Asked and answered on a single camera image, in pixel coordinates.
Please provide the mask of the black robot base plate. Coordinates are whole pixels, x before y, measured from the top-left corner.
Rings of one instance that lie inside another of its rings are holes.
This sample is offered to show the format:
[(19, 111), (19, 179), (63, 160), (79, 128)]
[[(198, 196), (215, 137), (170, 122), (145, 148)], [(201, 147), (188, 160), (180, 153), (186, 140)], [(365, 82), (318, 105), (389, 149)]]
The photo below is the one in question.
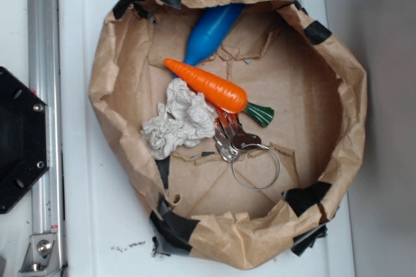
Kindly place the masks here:
[(9, 213), (49, 168), (47, 105), (1, 68), (1, 214)]

